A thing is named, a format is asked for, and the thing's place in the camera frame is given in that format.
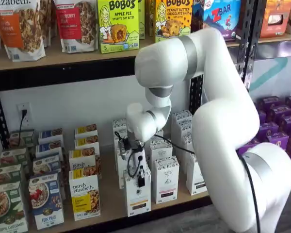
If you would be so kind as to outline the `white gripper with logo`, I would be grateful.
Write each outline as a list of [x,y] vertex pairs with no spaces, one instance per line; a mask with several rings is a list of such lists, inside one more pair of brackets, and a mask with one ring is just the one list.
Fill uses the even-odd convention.
[[133,161],[132,168],[129,168],[129,177],[137,179],[138,187],[145,186],[146,156],[144,147],[145,144],[139,144],[137,148],[131,148],[129,155],[129,163],[131,160]]

